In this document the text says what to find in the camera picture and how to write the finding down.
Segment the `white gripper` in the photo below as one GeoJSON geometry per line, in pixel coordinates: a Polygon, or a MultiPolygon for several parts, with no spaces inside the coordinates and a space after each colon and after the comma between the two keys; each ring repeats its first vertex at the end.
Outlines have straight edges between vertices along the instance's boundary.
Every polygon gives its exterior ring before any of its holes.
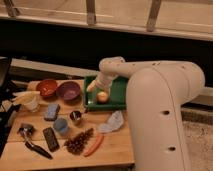
{"type": "Polygon", "coordinates": [[[99,72],[96,79],[93,80],[86,88],[87,92],[92,92],[96,86],[106,92],[108,98],[110,98],[112,82],[117,78],[116,75],[107,75],[99,72]]]}

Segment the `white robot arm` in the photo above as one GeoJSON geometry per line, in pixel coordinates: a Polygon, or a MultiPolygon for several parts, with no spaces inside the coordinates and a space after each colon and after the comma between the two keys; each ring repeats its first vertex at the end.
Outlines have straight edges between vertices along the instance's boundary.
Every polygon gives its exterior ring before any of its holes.
{"type": "Polygon", "coordinates": [[[108,91],[113,80],[128,79],[126,109],[135,160],[134,171],[191,171],[181,106],[205,86],[202,69],[188,61],[127,62],[104,58],[87,90],[108,91]]]}

